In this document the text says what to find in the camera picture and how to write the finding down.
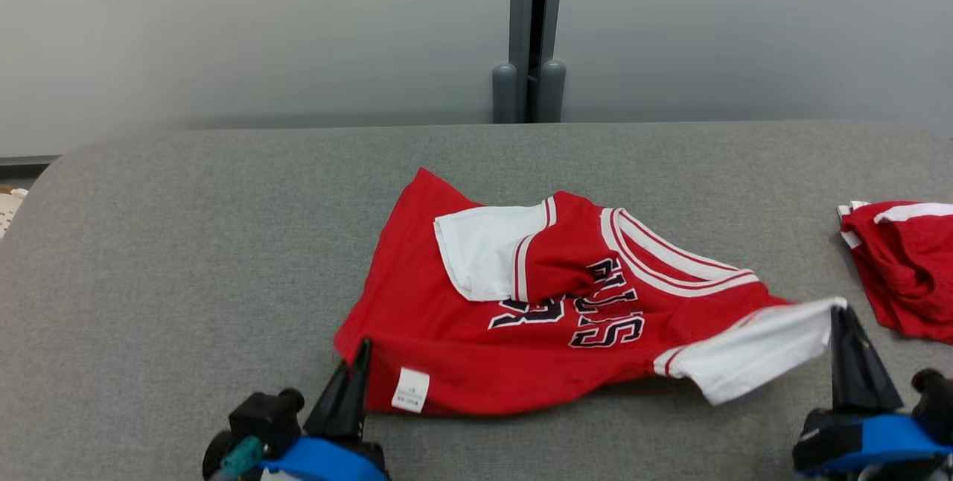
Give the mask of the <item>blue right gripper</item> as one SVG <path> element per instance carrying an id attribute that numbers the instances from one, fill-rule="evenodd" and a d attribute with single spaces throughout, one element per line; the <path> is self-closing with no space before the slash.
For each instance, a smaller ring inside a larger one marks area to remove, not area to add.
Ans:
<path id="1" fill-rule="evenodd" d="M 832 407 L 837 411 L 897 411 L 903 400 L 877 349 L 851 307 L 833 307 Z M 810 411 L 793 447 L 794 471 L 804 477 L 860 474 L 870 467 L 946 458 L 940 443 L 905 414 L 858 415 Z"/>

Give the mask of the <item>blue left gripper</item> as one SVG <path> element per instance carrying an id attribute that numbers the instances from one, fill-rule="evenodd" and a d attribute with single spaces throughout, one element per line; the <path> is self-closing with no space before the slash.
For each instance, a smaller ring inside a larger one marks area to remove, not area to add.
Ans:
<path id="1" fill-rule="evenodd" d="M 306 436 L 282 457 L 260 460 L 259 470 L 282 472 L 296 480 L 388 480 L 387 472 L 368 457 L 330 442 L 362 441 L 371 361 L 372 341 L 364 338 L 351 371 L 346 361 L 338 363 L 305 420 Z"/>

